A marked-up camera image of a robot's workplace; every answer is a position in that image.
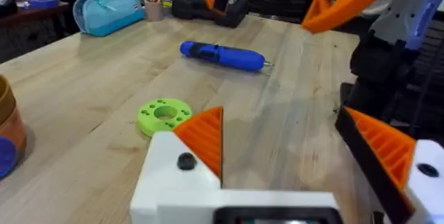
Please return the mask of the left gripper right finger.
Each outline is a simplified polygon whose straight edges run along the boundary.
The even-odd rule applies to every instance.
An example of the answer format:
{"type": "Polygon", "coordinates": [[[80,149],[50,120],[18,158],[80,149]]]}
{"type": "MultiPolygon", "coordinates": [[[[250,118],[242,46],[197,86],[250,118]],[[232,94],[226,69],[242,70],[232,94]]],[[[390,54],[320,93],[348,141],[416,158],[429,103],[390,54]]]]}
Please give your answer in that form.
{"type": "Polygon", "coordinates": [[[342,107],[335,127],[381,205],[372,223],[443,224],[443,147],[342,107]]]}

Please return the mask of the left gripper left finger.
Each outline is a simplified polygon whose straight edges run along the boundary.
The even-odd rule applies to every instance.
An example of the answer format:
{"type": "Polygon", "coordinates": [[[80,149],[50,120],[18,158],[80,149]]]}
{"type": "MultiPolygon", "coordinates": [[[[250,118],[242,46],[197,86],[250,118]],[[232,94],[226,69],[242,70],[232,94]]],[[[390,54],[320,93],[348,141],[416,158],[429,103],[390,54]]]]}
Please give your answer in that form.
{"type": "Polygon", "coordinates": [[[153,135],[130,201],[131,222],[159,223],[157,204],[166,193],[222,184],[223,108],[218,106],[153,135]]]}

